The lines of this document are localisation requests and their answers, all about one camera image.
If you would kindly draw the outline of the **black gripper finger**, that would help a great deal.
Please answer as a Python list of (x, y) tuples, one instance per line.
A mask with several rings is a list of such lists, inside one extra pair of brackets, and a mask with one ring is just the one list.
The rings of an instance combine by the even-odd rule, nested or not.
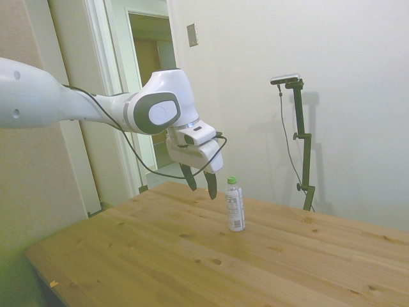
[(183, 173), (183, 176), (186, 182), (188, 183), (188, 186), (191, 188), (192, 191), (195, 191), (197, 189), (197, 184), (192, 174), (191, 167), (185, 164), (180, 164), (180, 168), (181, 168), (181, 171)]
[(208, 194), (212, 200), (217, 197), (217, 177), (215, 173), (204, 172), (208, 186)]

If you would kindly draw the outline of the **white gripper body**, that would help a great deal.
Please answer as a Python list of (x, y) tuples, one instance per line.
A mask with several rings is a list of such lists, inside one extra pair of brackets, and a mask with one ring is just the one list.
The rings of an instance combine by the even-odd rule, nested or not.
[(180, 164), (191, 168), (201, 169), (210, 162), (204, 169), (207, 173), (216, 173), (223, 167), (223, 159), (218, 141), (211, 139), (202, 145), (187, 145), (179, 147), (166, 139), (166, 146), (170, 158)]

